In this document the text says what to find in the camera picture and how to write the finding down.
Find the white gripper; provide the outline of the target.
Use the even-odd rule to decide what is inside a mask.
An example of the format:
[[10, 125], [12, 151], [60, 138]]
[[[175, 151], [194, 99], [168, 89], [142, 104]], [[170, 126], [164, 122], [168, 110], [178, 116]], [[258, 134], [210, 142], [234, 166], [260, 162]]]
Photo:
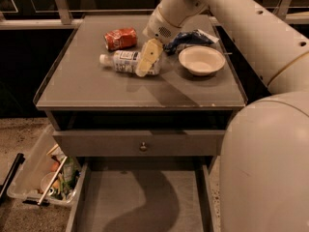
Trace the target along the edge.
[[174, 10], [157, 6], [151, 14], [143, 34], [150, 38], [144, 43], [140, 55], [140, 60], [135, 73], [145, 76], [152, 64], [159, 58], [163, 51], [163, 44], [171, 42], [181, 31], [182, 24]]

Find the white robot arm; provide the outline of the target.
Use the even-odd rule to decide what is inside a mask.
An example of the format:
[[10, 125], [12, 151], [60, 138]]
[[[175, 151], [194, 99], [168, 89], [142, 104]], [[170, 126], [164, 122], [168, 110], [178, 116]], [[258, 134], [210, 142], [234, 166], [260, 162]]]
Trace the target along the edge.
[[309, 232], [308, 40], [254, 0], [161, 0], [144, 34], [167, 44], [203, 10], [270, 92], [225, 132], [221, 232]]

